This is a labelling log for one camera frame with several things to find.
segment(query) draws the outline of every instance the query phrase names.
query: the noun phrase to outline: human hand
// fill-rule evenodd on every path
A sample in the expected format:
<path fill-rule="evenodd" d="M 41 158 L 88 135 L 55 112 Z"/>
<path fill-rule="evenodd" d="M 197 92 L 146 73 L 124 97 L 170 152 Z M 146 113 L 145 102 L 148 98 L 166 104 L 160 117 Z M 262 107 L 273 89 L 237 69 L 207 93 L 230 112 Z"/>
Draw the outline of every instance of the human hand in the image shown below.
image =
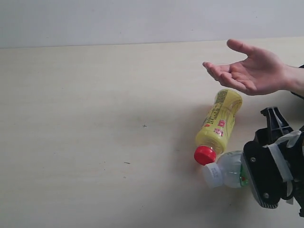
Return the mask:
<path fill-rule="evenodd" d="M 229 65 L 203 63 L 208 73 L 222 86 L 247 95 L 265 95 L 285 89 L 287 65 L 277 55 L 234 39 L 228 40 L 227 46 L 246 54 L 247 58 Z"/>

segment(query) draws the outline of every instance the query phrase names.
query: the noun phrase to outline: white wall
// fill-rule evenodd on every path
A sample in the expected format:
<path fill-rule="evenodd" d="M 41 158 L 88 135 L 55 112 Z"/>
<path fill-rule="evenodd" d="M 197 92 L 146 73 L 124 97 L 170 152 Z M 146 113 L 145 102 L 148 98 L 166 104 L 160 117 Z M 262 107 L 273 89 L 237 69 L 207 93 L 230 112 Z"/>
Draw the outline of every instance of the white wall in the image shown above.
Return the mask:
<path fill-rule="evenodd" d="M 304 35 L 303 0 L 0 0 L 0 48 Z"/>

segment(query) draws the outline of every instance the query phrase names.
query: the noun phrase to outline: red bottle cap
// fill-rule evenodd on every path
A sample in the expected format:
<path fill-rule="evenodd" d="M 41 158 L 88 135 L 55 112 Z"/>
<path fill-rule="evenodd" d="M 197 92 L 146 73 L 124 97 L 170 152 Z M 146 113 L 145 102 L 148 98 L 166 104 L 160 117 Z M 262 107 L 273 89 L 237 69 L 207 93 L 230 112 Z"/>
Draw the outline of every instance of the red bottle cap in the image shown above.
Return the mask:
<path fill-rule="evenodd" d="M 207 146 L 199 146 L 194 152 L 194 159 L 201 165 L 215 162 L 216 157 L 215 151 Z"/>

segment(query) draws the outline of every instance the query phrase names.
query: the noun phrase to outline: white bottle cap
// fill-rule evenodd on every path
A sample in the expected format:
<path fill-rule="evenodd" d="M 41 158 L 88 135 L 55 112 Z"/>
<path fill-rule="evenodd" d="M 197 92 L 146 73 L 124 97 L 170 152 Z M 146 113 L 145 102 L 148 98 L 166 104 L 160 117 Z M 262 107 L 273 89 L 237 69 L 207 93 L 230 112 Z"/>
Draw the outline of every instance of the white bottle cap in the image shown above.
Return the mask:
<path fill-rule="evenodd" d="M 219 187 L 224 184 L 222 172 L 215 162 L 203 166 L 203 175 L 209 188 Z"/>

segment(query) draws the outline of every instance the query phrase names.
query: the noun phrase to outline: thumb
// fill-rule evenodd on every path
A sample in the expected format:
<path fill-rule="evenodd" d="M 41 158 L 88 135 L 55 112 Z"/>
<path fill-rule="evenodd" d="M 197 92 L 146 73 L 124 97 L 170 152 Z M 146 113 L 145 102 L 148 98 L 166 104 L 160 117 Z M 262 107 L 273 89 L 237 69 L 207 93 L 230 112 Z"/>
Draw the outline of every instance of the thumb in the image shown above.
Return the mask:
<path fill-rule="evenodd" d="M 227 41 L 227 46 L 237 52 L 246 54 L 247 56 L 250 56 L 255 51 L 256 47 L 245 44 L 242 41 L 236 40 L 236 39 L 229 39 Z"/>

